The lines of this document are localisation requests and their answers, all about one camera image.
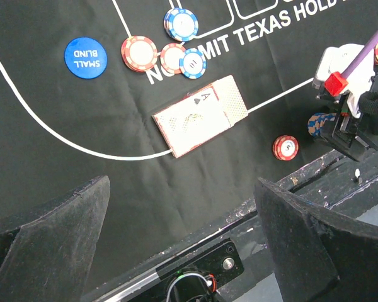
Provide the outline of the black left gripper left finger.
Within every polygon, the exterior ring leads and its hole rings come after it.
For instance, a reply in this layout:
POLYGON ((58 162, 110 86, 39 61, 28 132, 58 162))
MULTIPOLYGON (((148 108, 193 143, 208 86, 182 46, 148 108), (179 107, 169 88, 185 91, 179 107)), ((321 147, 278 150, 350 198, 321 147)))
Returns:
POLYGON ((99 176, 0 220, 0 301, 79 301, 110 199, 99 176))

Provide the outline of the blue small blind button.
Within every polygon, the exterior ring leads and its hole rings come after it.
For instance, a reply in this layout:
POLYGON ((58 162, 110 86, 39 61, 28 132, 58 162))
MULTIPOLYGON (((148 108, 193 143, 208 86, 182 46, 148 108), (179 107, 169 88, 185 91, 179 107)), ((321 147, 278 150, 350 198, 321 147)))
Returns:
POLYGON ((78 78, 95 79, 104 73, 108 56, 100 42, 82 36, 67 44, 64 62, 69 71, 78 78))

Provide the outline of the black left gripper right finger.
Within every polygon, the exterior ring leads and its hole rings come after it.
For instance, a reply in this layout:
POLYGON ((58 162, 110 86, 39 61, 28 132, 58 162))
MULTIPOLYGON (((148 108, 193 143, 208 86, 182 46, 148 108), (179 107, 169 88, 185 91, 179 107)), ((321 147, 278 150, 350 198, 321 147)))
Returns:
POLYGON ((263 178, 254 197, 284 301, 378 301, 378 226, 263 178))

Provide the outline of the red playing card deck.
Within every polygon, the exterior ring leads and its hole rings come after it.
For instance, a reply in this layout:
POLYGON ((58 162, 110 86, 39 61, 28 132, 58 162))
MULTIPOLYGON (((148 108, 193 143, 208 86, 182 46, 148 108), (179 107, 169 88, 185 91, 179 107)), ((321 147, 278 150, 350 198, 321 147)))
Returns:
POLYGON ((216 80, 152 117, 179 158, 248 116, 232 75, 216 80))

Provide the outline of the red poker chip stack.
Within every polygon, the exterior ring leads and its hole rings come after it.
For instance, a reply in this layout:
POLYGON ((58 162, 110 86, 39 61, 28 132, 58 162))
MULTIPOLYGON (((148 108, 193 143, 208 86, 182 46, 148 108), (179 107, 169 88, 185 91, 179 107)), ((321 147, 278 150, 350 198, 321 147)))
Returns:
POLYGON ((272 150, 278 160, 290 161, 297 155, 299 143, 293 136, 282 135, 274 141, 272 150))

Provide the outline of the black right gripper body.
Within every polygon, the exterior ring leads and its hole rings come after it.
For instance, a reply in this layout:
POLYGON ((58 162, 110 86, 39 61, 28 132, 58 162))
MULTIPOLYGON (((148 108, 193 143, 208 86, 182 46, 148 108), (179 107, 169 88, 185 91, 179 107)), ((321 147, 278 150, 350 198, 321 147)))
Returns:
POLYGON ((370 90, 358 102, 362 110, 358 118, 352 116, 348 109, 346 96, 330 96, 322 84, 318 86, 317 98, 333 103, 329 108, 336 114, 336 118, 327 121, 314 140, 354 161, 361 161, 370 148, 378 150, 378 73, 371 79, 370 90))

